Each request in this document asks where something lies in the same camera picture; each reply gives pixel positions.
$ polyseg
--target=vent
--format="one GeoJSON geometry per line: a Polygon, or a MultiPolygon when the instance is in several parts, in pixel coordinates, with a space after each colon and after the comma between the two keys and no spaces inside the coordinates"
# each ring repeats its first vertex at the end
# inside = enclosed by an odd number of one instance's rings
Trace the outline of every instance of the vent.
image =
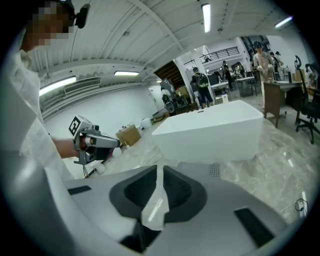
{"type": "Polygon", "coordinates": [[[78,82],[75,82],[73,84],[69,84],[64,87],[64,93],[67,95],[69,93],[73,93],[76,91],[80,91],[84,89],[85,87],[90,87],[90,86],[96,86],[100,84],[100,78],[90,78],[86,80],[81,80],[78,82]]]}
{"type": "Polygon", "coordinates": [[[220,178],[220,166],[218,163],[210,166],[209,175],[213,178],[220,178]]]}

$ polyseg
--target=black headband camera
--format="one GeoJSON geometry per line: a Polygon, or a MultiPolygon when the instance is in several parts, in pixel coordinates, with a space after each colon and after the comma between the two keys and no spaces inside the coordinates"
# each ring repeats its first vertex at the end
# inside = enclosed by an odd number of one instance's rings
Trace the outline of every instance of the black headband camera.
{"type": "Polygon", "coordinates": [[[86,3],[84,6],[81,7],[80,11],[75,14],[75,7],[72,4],[71,0],[58,0],[58,3],[63,4],[67,7],[70,14],[70,26],[76,25],[79,29],[82,29],[86,25],[88,12],[90,9],[90,4],[86,3]]]}

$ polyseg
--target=man with backpack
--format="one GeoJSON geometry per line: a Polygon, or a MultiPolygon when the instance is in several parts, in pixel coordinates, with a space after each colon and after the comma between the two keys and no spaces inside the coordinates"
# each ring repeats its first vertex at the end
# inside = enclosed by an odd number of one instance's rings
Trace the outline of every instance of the man with backpack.
{"type": "Polygon", "coordinates": [[[195,83],[199,87],[199,94],[201,96],[201,103],[202,106],[205,108],[206,105],[206,98],[210,102],[211,106],[214,105],[214,100],[212,99],[210,92],[209,92],[209,80],[208,77],[199,72],[197,67],[193,68],[194,75],[192,76],[192,83],[195,83]]]}

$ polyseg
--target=white foam block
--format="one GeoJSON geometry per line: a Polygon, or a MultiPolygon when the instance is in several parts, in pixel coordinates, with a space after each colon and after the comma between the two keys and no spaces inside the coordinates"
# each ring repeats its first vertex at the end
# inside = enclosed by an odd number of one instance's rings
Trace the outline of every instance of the white foam block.
{"type": "Polygon", "coordinates": [[[232,101],[167,118],[152,137],[167,159],[212,164],[248,160],[258,152],[263,114],[232,101]]]}

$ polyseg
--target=marble floor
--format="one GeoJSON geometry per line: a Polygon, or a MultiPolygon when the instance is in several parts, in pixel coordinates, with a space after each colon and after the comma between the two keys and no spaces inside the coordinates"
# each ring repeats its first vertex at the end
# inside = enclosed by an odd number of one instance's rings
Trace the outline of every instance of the marble floor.
{"type": "MultiPolygon", "coordinates": [[[[262,112],[262,95],[240,98],[239,91],[232,92],[232,100],[243,100],[262,112]]],[[[286,108],[285,117],[280,118],[278,129],[275,118],[268,114],[263,119],[258,153],[253,159],[220,162],[221,179],[235,183],[272,207],[290,224],[298,219],[294,202],[306,192],[309,206],[319,189],[320,177],[320,135],[314,135],[314,145],[310,144],[308,129],[295,131],[296,112],[286,108]]],[[[168,211],[168,201],[162,188],[163,166],[176,167],[179,160],[165,159],[152,139],[152,132],[161,124],[156,123],[143,132],[142,138],[132,147],[123,150],[119,157],[105,162],[106,171],[102,175],[128,171],[136,167],[157,165],[157,188],[142,213],[145,226],[162,229],[163,213],[168,211]],[[150,214],[155,206],[162,214],[155,214],[152,224],[150,214]]]]}

